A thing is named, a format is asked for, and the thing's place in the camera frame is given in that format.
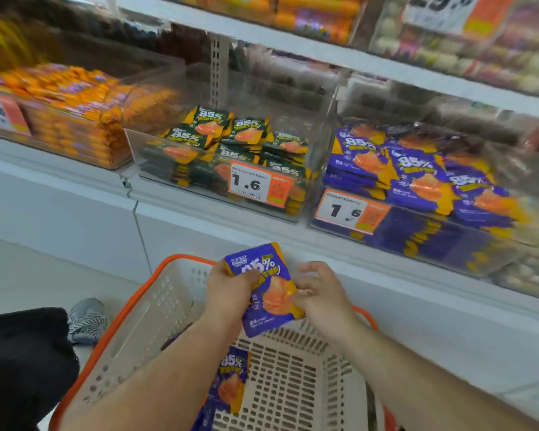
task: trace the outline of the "stacked snack packages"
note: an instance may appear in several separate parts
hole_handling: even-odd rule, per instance
[[[274,130],[267,118],[237,118],[231,111],[196,106],[159,140],[146,142],[140,171],[239,201],[241,197],[228,192],[231,163],[265,166],[294,178],[284,205],[294,216],[303,206],[312,175],[305,167],[308,148],[306,139]]]
[[[30,103],[23,107],[24,117],[44,149],[110,169],[131,157],[121,124],[121,106],[131,88],[80,66],[41,64],[0,73],[0,93]],[[156,92],[145,102],[159,103],[167,94]]]
[[[372,234],[319,219],[314,224],[474,275],[505,260],[511,252],[505,238],[533,222],[527,197],[501,187],[466,139],[443,133],[413,123],[345,120],[337,129],[324,186],[392,207]]]
[[[347,44],[365,0],[181,0],[313,38]]]
[[[364,0],[278,0],[273,25],[347,44]]]
[[[497,17],[490,18],[480,33],[470,28],[469,22],[460,33],[453,28],[436,31],[414,25],[405,15],[406,9],[411,9],[410,0],[388,0],[370,50],[539,95],[539,0],[501,1],[494,9]],[[483,3],[480,0],[474,12],[484,12]]]

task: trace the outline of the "fingers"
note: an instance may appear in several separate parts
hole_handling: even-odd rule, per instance
[[[294,305],[305,311],[307,310],[309,298],[311,298],[311,294],[308,294],[305,290],[300,290],[291,296],[291,301]]]
[[[303,276],[294,280],[295,285],[299,290],[311,290],[317,292],[323,281],[317,277]]]
[[[239,274],[237,279],[240,279],[240,281],[243,281],[247,283],[247,285],[251,286],[253,283],[257,283],[260,278],[260,271],[257,269],[252,269],[251,271],[245,271],[243,274]]]
[[[212,267],[210,271],[210,275],[218,276],[218,275],[227,275],[228,270],[226,269],[226,262],[223,260],[220,260],[216,263],[214,267]]]
[[[333,273],[331,268],[324,261],[308,261],[307,263],[302,263],[298,266],[298,270],[302,274],[317,272],[317,275],[325,281],[333,281],[336,278],[336,274]]]

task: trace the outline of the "white floor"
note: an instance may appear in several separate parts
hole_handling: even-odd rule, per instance
[[[0,313],[38,307],[72,306],[98,298],[110,318],[120,311],[140,284],[0,241]],[[83,367],[90,348],[76,349]],[[48,429],[50,415],[39,424]]]

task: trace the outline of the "white shelf edge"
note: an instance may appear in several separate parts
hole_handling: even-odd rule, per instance
[[[339,274],[539,333],[538,298],[310,229],[307,218],[289,223],[139,176],[130,184],[139,214],[247,246],[278,241]]]
[[[118,8],[539,118],[539,98],[534,96],[430,71],[361,50],[316,41],[171,1],[116,0],[116,3]]]
[[[120,194],[128,193],[123,178],[135,169],[130,163],[111,171],[3,138],[0,138],[0,160]]]

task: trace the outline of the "orange price tag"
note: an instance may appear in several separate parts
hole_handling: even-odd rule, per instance
[[[463,35],[487,38],[496,31],[515,0],[479,0],[467,18]]]
[[[228,192],[255,199],[270,206],[286,205],[294,179],[277,172],[266,171],[243,162],[231,162],[231,179]]]
[[[345,192],[326,189],[314,217],[345,228],[373,234],[391,206]]]
[[[18,103],[13,98],[2,95],[0,95],[0,129],[31,134]]]

